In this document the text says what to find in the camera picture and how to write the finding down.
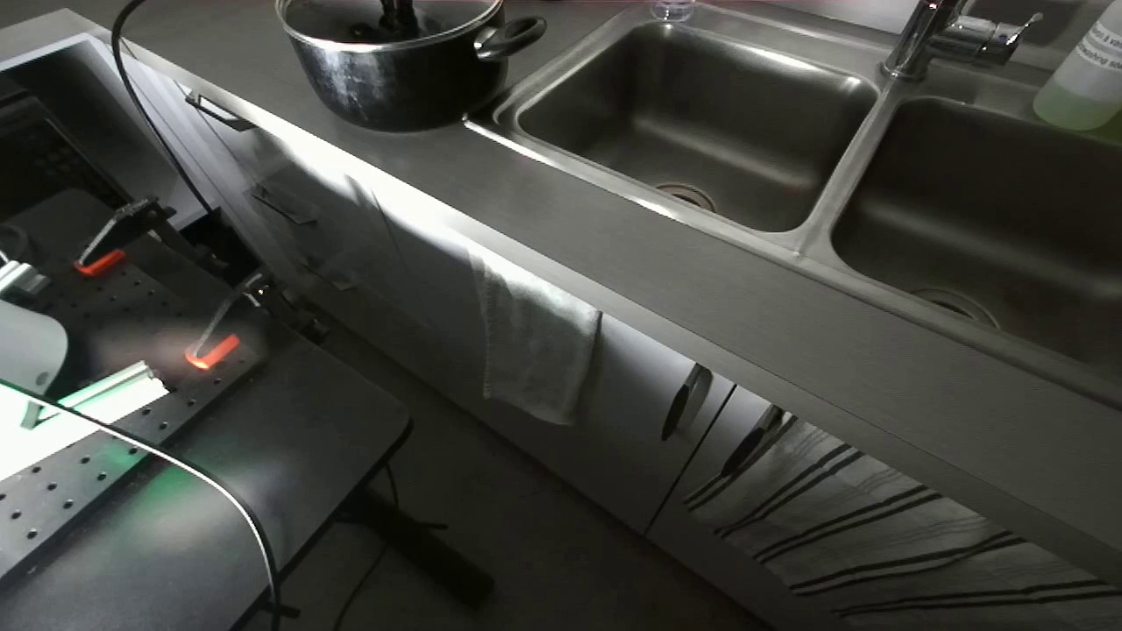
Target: floor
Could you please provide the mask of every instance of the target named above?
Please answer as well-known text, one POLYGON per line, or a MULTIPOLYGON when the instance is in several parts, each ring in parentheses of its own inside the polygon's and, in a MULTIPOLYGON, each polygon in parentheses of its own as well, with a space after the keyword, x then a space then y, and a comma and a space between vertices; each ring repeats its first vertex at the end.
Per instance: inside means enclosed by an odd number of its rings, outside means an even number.
MULTIPOLYGON (((758 631, 747 611, 663 557, 656 547, 582 500, 482 419, 455 411, 387 358, 334 331, 331 350, 361 366, 416 419, 392 459, 402 503, 449 521, 445 539, 496 575, 496 593, 469 611, 416 575, 392 551, 358 595, 344 626, 378 631, 758 631)), ((382 551, 361 526, 334 526, 284 581, 301 611, 284 626, 334 626, 358 575, 382 551)))

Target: black handle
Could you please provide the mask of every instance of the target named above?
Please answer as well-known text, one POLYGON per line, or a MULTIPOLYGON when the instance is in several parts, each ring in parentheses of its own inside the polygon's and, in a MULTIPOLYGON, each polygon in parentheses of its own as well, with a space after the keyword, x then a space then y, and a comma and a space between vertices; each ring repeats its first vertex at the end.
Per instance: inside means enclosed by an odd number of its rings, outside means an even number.
POLYGON ((544 30, 546 30, 544 18, 520 18, 513 24, 489 26, 483 33, 477 33, 475 46, 477 46, 477 54, 490 63, 490 58, 509 58, 513 52, 532 46, 544 30))
POLYGON ((239 131, 254 129, 241 115, 235 115, 235 113, 227 113, 226 106, 205 96, 199 92, 188 92, 188 95, 186 95, 186 106, 193 106, 193 109, 199 109, 205 115, 226 121, 227 129, 239 129, 239 131))
POLYGON ((725 467, 719 475, 740 475, 753 459, 758 452, 765 452, 770 443, 770 434, 784 426, 784 411, 783 405, 767 405, 758 419, 758 426, 751 426, 745 434, 745 440, 729 452, 725 467))
POLYGON ((712 370, 704 363, 694 363, 689 382, 677 390, 665 419, 663 419, 663 440, 689 419, 697 414, 703 400, 712 390, 712 370))

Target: pot handle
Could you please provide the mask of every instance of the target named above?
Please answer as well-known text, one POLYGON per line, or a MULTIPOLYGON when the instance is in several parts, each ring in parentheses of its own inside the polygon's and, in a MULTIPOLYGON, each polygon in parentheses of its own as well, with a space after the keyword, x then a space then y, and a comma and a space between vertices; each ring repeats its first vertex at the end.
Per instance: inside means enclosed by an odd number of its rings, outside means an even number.
POLYGON ((544 30, 546 30, 544 18, 520 18, 513 24, 482 30, 475 47, 483 63, 509 58, 513 52, 532 46, 544 30))

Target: red light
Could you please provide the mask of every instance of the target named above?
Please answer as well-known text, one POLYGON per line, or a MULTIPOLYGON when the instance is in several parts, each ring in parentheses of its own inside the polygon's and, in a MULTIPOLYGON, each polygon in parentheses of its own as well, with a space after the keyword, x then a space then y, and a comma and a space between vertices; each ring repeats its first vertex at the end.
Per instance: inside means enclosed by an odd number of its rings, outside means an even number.
POLYGON ((87 266, 77 266, 81 278, 102 278, 109 272, 114 266, 125 264, 125 251, 124 249, 114 249, 107 251, 102 260, 87 264, 87 266))
POLYGON ((199 370, 213 370, 221 362, 227 362, 235 350, 241 348, 241 338, 235 331, 227 331, 216 348, 209 348, 206 353, 195 353, 193 348, 184 353, 186 363, 199 366, 199 370))

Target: cable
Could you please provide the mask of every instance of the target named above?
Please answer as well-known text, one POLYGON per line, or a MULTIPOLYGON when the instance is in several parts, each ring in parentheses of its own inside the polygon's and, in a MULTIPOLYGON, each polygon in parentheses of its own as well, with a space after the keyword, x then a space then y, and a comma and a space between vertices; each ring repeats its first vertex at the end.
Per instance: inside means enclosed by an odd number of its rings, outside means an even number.
POLYGON ((216 210, 206 204, 206 195, 199 193, 199 185, 188 179, 186 165, 184 165, 180 154, 173 151, 173 143, 170 143, 170 135, 161 131, 161 126, 158 126, 158 121, 150 117, 150 113, 144 109, 144 100, 142 100, 142 95, 136 95, 136 87, 132 87, 132 75, 131 75, 131 68, 125 68, 125 58, 124 58, 124 52, 118 52, 124 33, 125 33, 125 19, 142 10, 142 4, 144 4, 144 0, 131 0, 131 4, 117 12, 117 19, 114 19, 114 39, 109 39, 109 40, 114 40, 114 66, 117 66, 118 85, 125 87, 131 100, 136 106, 142 117, 146 121, 146 129, 156 131, 156 138, 158 138, 161 151, 170 154, 173 168, 175 168, 180 179, 186 183, 186 188, 199 200, 199 206, 205 206, 206 212, 216 212, 216 210))
MULTIPOLYGON (((387 461, 387 481, 391 481, 392 514, 401 514, 401 488, 395 488, 395 474, 392 474, 392 467, 391 467, 391 461, 387 461)), ((368 567, 358 575, 358 581, 352 585, 352 593, 348 593, 348 598, 344 598, 344 606, 341 606, 341 613, 336 613, 334 631, 344 631, 344 623, 348 623, 348 615, 352 615, 352 611, 354 611, 358 595, 366 593, 366 585, 371 581, 371 575, 375 575, 375 572, 378 572, 378 563, 387 560, 391 544, 392 544, 392 532, 382 539, 382 547, 378 547, 378 552, 371 557, 371 563, 368 563, 368 567)))
POLYGON ((81 414, 81 411, 73 411, 73 405, 42 400, 42 396, 34 396, 34 393, 6 382, 6 377, 0 377, 0 385, 6 385, 10 393, 21 393, 25 400, 31 400, 31 404, 38 404, 38 405, 45 405, 45 411, 53 411, 53 414, 77 415, 77 419, 100 426, 102 434, 114 434, 114 439, 142 449, 142 452, 146 452, 146 454, 158 454, 158 459, 164 459, 170 467, 175 467, 175 468, 195 475, 199 484, 213 488, 213 491, 241 514, 244 530, 254 532, 254 544, 255 544, 258 560, 263 560, 263 572, 265 572, 271 626, 273 626, 273 631, 280 626, 276 560, 273 560, 273 551, 271 551, 271 539, 265 539, 263 526, 258 526, 255 514, 239 500, 235 491, 227 491, 227 488, 226 488, 221 481, 213 481, 206 468, 199 468, 199 467, 193 467, 193 461, 186 461, 186 459, 180 459, 180 454, 173 454, 173 452, 164 452, 164 449, 158 449, 158 443, 150 443, 150 440, 144 440, 144 439, 136 439, 136 434, 131 434, 131 431, 124 431, 124 426, 102 424, 100 415, 87 415, 87 414, 81 414))

